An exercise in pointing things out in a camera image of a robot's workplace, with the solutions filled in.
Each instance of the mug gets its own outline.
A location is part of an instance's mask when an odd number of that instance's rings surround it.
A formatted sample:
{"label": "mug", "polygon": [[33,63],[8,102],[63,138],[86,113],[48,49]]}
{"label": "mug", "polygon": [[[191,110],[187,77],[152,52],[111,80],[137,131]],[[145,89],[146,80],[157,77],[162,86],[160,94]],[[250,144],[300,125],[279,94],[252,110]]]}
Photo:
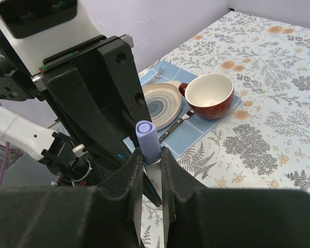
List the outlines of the mug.
{"label": "mug", "polygon": [[227,76],[212,73],[199,76],[189,84],[182,83],[179,92],[198,116],[216,120],[231,108],[234,85]]}

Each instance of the plate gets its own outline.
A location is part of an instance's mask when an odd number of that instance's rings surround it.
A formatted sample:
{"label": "plate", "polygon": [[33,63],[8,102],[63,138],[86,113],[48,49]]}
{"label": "plate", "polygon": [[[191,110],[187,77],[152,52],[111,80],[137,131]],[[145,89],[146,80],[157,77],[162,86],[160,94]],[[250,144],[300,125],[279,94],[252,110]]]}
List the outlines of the plate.
{"label": "plate", "polygon": [[182,108],[182,96],[178,87],[180,82],[155,83],[143,88],[152,122],[157,130],[172,123]]}

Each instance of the cable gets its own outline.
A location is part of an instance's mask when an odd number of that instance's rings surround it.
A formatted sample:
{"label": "cable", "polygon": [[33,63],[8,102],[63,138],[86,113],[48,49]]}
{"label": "cable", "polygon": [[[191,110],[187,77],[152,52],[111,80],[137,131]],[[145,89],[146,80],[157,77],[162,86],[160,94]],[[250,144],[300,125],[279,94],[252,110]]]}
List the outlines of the cable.
{"label": "cable", "polygon": [[69,181],[69,180],[66,180],[66,179],[61,179],[60,181],[71,182],[72,186],[74,187],[74,182],[73,181]]}
{"label": "cable", "polygon": [[5,174],[7,163],[8,163],[9,150],[10,150],[10,144],[9,142],[6,142],[5,155],[4,155],[4,159],[2,160],[1,169],[0,169],[0,186],[2,185],[2,182],[4,180],[4,174]]}
{"label": "cable", "polygon": [[16,155],[18,155],[18,156],[20,156],[20,157],[23,156],[22,153],[16,151],[15,149],[10,148],[9,151],[12,152],[12,153],[15,153]]}

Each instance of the orange flower print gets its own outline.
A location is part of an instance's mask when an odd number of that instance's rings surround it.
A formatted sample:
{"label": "orange flower print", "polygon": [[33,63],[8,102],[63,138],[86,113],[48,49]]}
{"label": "orange flower print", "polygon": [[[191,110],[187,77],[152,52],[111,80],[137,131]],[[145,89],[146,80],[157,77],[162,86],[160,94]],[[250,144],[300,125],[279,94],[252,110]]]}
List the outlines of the orange flower print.
{"label": "orange flower print", "polygon": [[219,187],[219,188],[225,188],[226,187],[227,181],[225,180],[224,176],[222,176],[221,179],[215,179],[215,181],[217,183],[217,187]]}
{"label": "orange flower print", "polygon": [[246,120],[249,117],[248,112],[244,110],[236,110],[233,114],[239,120]]}
{"label": "orange flower print", "polygon": [[279,183],[275,179],[273,179],[272,181],[265,181],[265,182],[268,184],[268,186],[270,186],[270,189],[276,189],[279,187]]}
{"label": "orange flower print", "polygon": [[244,102],[244,105],[245,105],[245,106],[248,106],[248,107],[252,106],[253,104],[254,104],[253,101],[245,101],[245,102]]}
{"label": "orange flower print", "polygon": [[305,67],[297,68],[297,71],[307,71]]}
{"label": "orange flower print", "polygon": [[245,97],[246,95],[248,95],[248,90],[244,90],[244,91],[241,93],[241,95],[244,96],[244,97]]}
{"label": "orange flower print", "polygon": [[234,62],[232,60],[227,60],[221,64],[221,67],[226,70],[231,69],[233,66]]}
{"label": "orange flower print", "polygon": [[305,156],[305,154],[302,153],[300,148],[299,148],[299,151],[294,152],[294,155],[297,157],[301,157],[301,158],[303,158],[303,156]]}
{"label": "orange flower print", "polygon": [[278,158],[280,159],[280,165],[286,164],[288,162],[289,158],[286,155],[284,155],[283,153],[281,153],[281,154],[277,153],[277,155],[278,155]]}
{"label": "orange flower print", "polygon": [[194,36],[194,39],[195,40],[201,40],[202,39],[202,35],[196,35],[196,36]]}
{"label": "orange flower print", "polygon": [[285,28],[284,30],[282,30],[282,32],[285,35],[289,35],[291,33],[294,33],[294,29],[293,28]]}
{"label": "orange flower print", "polygon": [[252,61],[251,58],[245,58],[245,59],[243,60],[243,62],[245,62],[245,63],[249,63],[250,61]]}
{"label": "orange flower print", "polygon": [[240,71],[243,71],[244,70],[244,66],[234,66],[233,67],[233,70],[237,71],[237,72],[240,72]]}
{"label": "orange flower print", "polygon": [[232,183],[239,183],[241,182],[244,178],[246,178],[246,176],[242,175],[242,172],[240,172],[239,174],[234,173],[234,175],[236,176],[235,179],[232,180]]}
{"label": "orange flower print", "polygon": [[302,49],[302,48],[297,48],[297,49],[295,49],[295,52],[296,52],[296,53],[302,53],[302,52],[303,52],[303,49]]}
{"label": "orange flower print", "polygon": [[268,31],[270,33],[276,34],[276,33],[279,33],[282,29],[283,29],[283,27],[281,27],[281,26],[272,26],[269,28]]}

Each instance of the white cable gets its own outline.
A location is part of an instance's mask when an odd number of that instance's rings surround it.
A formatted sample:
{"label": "white cable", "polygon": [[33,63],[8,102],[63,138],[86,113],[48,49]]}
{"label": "white cable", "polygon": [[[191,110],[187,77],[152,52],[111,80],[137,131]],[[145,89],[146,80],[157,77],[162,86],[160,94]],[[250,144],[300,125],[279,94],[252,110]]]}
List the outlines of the white cable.
{"label": "white cable", "polygon": [[93,168],[92,168],[92,166],[91,166],[91,163],[90,163],[88,160],[86,160],[86,161],[88,162],[88,171],[86,172],[86,174],[85,174],[81,179],[79,179],[79,180],[72,180],[72,179],[71,179],[71,181],[80,182],[80,181],[84,180],[84,179],[90,174],[90,172],[91,172],[91,170],[92,170]]}

